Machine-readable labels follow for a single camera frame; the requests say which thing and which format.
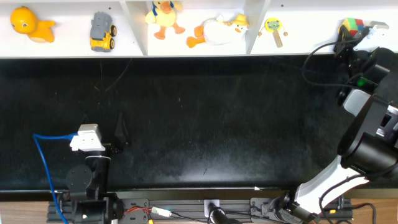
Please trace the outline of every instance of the wooden floor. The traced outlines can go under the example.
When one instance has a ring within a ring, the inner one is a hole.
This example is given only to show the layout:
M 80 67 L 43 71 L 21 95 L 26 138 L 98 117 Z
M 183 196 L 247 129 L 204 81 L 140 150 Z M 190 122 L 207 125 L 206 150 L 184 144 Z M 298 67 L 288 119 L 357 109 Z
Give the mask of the wooden floor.
M 352 199 L 353 205 L 372 203 L 377 210 L 376 223 L 398 224 L 398 199 Z M 0 202 L 0 224 L 44 224 L 48 202 Z M 371 224 L 372 209 L 364 207 L 354 211 L 352 224 Z M 179 224 L 196 224 L 180 222 Z

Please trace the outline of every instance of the green and yellow rattle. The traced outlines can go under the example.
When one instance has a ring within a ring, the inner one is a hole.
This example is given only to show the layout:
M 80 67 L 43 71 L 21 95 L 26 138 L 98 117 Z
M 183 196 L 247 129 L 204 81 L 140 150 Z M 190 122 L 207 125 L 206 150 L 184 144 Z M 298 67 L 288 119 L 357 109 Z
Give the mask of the green and yellow rattle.
M 262 35 L 261 32 L 264 28 L 266 28 L 266 31 L 272 33 L 272 35 L 274 36 L 276 46 L 283 47 L 282 40 L 280 39 L 280 36 L 279 36 L 279 31 L 282 28 L 282 22 L 280 20 L 278 20 L 278 18 L 268 18 L 266 20 L 266 23 L 264 24 L 264 27 L 259 32 L 259 37 Z

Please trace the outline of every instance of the blue cable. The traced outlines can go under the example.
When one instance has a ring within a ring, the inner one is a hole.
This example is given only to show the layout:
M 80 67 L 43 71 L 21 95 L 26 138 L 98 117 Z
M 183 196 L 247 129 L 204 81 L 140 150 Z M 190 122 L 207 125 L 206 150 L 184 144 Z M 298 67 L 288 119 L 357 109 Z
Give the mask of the blue cable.
M 45 172 L 47 173 L 47 178 L 49 180 L 49 184 L 50 184 L 50 188 L 51 188 L 51 194 L 52 194 L 52 198 L 54 199 L 54 203 L 55 203 L 55 208 L 57 209 L 58 214 L 60 214 L 62 221 L 65 224 L 68 224 L 67 219 L 63 216 L 62 212 L 61 212 L 61 208 L 58 204 L 57 201 L 57 197 L 55 196 L 55 191 L 54 191 L 54 186 L 52 184 L 52 180 L 51 180 L 51 174 L 50 174 L 50 170 L 49 167 L 47 165 L 47 162 L 45 161 L 44 155 L 43 155 L 43 151 L 42 148 L 40 147 L 39 141 L 38 139 L 45 139 L 45 140 L 59 140 L 59 139 L 65 139 L 65 140 L 72 140 L 72 138 L 74 136 L 76 136 L 77 134 L 69 134 L 66 136 L 43 136 L 43 135 L 39 135 L 39 134 L 33 134 L 33 140 L 36 143 L 37 149 L 39 150 L 40 156 L 42 157 L 43 160 L 43 164 L 44 164 L 44 168 L 45 168 Z

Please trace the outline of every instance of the rubik's cube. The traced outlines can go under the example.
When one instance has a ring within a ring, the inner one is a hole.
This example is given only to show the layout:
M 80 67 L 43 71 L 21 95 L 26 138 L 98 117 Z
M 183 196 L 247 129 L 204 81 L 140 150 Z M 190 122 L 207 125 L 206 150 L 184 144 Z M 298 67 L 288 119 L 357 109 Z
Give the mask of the rubik's cube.
M 342 24 L 348 29 L 351 36 L 355 36 L 358 31 L 362 31 L 364 24 L 362 19 L 346 18 Z

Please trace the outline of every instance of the wooden handle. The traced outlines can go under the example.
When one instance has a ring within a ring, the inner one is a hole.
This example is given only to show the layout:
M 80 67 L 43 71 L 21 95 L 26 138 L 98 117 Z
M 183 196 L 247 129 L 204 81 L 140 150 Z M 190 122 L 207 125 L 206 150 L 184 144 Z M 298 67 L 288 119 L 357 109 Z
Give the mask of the wooden handle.
M 277 31 L 277 30 L 274 30 L 274 32 L 272 33 L 272 35 L 274 35 L 274 39 L 275 39 L 276 46 L 277 46 L 278 48 L 279 48 L 279 47 L 283 47 L 282 40 L 280 39 L 280 36 L 279 36 L 278 31 Z

